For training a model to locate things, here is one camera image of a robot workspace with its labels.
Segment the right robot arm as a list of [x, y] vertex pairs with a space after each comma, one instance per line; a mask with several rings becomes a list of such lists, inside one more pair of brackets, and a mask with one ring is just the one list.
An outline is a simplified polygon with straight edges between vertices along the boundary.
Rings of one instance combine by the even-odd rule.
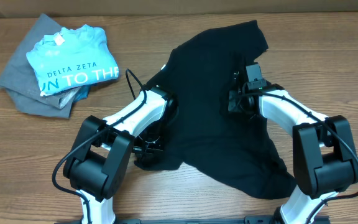
[[329, 201], [345, 199], [343, 192], [358, 183], [358, 157], [348, 120], [317, 113], [280, 85], [251, 72], [234, 72], [228, 110], [260, 115], [292, 138], [296, 187], [290, 198], [273, 215], [248, 216], [245, 223], [330, 224], [328, 216], [318, 213]]

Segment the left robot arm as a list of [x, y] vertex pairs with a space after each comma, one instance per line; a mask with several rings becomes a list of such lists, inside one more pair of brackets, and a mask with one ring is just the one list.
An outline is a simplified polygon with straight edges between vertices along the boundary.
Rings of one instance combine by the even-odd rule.
[[80, 196], [80, 223], [115, 223], [112, 200], [132, 154], [140, 162], [164, 152], [163, 130], [177, 111], [173, 94], [153, 87], [116, 114], [86, 118], [65, 161], [63, 175]]

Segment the black t-shirt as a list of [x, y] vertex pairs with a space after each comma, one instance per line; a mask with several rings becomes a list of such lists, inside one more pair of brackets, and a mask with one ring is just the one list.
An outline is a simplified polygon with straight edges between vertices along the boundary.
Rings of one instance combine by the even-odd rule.
[[289, 197], [296, 182], [269, 138], [266, 119], [227, 110], [234, 74], [267, 49], [256, 21], [206, 30], [173, 49], [147, 85], [173, 93], [178, 113], [163, 132], [164, 152], [135, 165], [156, 171], [185, 163], [251, 197]]

